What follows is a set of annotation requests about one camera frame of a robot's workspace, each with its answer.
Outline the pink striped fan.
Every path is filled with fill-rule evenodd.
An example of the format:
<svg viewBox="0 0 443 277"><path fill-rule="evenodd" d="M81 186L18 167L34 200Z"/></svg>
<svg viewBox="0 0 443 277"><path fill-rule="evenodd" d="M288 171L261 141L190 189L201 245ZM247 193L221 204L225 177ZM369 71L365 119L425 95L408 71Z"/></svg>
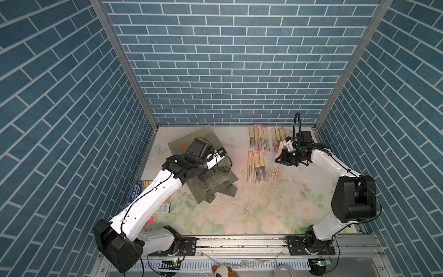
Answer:
<svg viewBox="0 0 443 277"><path fill-rule="evenodd" d="M277 175L278 175L278 171L279 171L279 167L280 167L279 157L281 156L283 149L284 149L284 141L282 140L279 143L278 152L276 154L276 159L275 159L275 163L274 163L274 167L273 167L273 172L272 172L272 179L273 180L277 179Z"/></svg>

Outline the white red-flecked fan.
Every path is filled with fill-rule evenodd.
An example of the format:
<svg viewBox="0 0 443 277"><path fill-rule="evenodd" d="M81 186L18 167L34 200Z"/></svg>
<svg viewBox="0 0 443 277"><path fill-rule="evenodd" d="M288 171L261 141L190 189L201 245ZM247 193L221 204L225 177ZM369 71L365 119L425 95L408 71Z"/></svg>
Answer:
<svg viewBox="0 0 443 277"><path fill-rule="evenodd" d="M279 132L280 132L280 138L281 138L281 140L286 140L286 138L288 137L288 135L287 135L287 133L286 133L285 128L281 128L281 129L279 130Z"/></svg>

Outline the purple folding fan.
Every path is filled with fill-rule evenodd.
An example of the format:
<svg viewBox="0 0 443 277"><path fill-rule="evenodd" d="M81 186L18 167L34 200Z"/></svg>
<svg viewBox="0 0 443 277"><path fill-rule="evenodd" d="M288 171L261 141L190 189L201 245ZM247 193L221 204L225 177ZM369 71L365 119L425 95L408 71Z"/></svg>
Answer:
<svg viewBox="0 0 443 277"><path fill-rule="evenodd" d="M277 143L278 143L278 145L280 145L280 142L281 142L280 128L276 128L275 133L276 133Z"/></svg>

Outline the olive green canvas tote bag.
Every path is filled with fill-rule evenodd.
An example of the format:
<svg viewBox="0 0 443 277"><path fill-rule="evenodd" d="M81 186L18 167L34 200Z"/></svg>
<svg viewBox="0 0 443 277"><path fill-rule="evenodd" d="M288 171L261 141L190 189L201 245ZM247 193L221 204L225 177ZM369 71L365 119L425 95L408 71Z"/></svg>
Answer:
<svg viewBox="0 0 443 277"><path fill-rule="evenodd" d="M184 153L195 139L200 139L207 144L213 145L213 151L219 151L223 145L212 127L206 126L195 132L178 138L168 143L172 154ZM222 193L234 197L237 188L234 182L238 181L237 176L232 172L233 163L230 157L225 157L216 166L209 169L202 177L196 177L187 182L187 185L194 198L200 204L205 201L212 203L216 193Z"/></svg>

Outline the brown folding fan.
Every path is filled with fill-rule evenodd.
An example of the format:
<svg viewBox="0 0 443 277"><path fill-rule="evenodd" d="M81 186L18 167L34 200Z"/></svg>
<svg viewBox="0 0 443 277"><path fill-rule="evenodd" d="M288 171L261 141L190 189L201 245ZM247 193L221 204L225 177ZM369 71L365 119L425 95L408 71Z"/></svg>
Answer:
<svg viewBox="0 0 443 277"><path fill-rule="evenodd" d="M257 127L257 149L265 150L264 133L262 127Z"/></svg>

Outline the second-row bamboo folding fan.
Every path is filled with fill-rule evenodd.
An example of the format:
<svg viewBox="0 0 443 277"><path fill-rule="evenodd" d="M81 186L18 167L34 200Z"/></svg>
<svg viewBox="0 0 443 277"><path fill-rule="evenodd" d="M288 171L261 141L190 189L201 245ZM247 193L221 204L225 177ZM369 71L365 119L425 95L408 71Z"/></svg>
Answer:
<svg viewBox="0 0 443 277"><path fill-rule="evenodd" d="M260 154L258 152L255 152L253 154L254 158L254 174L255 174L255 181L257 184L262 183L262 172L261 172L261 165L260 165Z"/></svg>

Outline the pink folding fan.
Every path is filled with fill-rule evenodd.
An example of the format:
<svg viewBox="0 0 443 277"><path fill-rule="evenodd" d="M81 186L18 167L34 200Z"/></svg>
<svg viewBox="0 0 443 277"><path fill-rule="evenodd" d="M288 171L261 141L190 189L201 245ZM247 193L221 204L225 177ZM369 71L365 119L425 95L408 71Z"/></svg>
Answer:
<svg viewBox="0 0 443 277"><path fill-rule="evenodd" d="M254 148L255 150L261 150L260 133L257 126L253 127L254 134Z"/></svg>

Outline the black patterned bamboo folding fan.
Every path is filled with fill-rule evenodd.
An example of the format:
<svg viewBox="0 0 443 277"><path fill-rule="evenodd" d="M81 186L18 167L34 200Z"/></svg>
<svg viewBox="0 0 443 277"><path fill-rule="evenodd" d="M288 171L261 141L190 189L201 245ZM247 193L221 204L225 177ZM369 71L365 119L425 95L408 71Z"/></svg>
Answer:
<svg viewBox="0 0 443 277"><path fill-rule="evenodd" d="M255 135L254 135L254 127L250 126L248 131L248 141L249 141L249 150L255 150Z"/></svg>

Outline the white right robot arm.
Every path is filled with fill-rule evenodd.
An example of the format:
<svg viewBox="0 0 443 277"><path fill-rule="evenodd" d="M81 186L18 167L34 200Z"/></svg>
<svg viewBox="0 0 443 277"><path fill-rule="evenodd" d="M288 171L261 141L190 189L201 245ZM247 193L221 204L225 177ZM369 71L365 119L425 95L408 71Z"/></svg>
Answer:
<svg viewBox="0 0 443 277"><path fill-rule="evenodd" d="M317 165L332 181L335 190L331 212L308 227L303 241L306 250L317 252L329 246L335 235L345 228L371 222L381 207L376 195L376 182L340 161L323 143L315 143L298 133L281 140L275 162L285 166Z"/></svg>

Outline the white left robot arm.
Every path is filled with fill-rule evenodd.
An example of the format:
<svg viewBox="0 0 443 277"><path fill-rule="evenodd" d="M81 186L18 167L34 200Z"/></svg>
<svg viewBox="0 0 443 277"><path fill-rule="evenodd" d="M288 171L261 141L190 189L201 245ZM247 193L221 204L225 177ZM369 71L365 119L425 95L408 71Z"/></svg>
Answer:
<svg viewBox="0 0 443 277"><path fill-rule="evenodd" d="M125 274L144 255L155 252L175 254L181 235L172 227L139 235L154 212L187 181L213 175L213 168L226 157L224 148L216 149L203 138L196 138L181 155L168 157L158 175L141 195L109 221L98 220L93 235L99 252Z"/></svg>

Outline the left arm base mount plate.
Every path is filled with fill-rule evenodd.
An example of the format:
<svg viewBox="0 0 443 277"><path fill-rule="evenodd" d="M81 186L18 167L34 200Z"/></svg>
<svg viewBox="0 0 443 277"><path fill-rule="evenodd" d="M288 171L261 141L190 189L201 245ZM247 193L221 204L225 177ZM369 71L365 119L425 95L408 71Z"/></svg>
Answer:
<svg viewBox="0 0 443 277"><path fill-rule="evenodd" d="M150 256L195 256L197 248L196 237L182 237L180 241L174 240L172 246L165 251L158 251L150 254Z"/></svg>

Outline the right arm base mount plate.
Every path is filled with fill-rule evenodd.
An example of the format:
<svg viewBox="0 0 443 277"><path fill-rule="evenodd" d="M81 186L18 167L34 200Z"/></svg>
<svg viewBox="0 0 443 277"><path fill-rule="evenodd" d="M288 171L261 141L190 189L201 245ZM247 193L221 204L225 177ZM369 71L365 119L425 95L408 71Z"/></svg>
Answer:
<svg viewBox="0 0 443 277"><path fill-rule="evenodd" d="M319 241L305 236L288 235L283 238L291 256L319 256L336 254L333 241Z"/></svg>

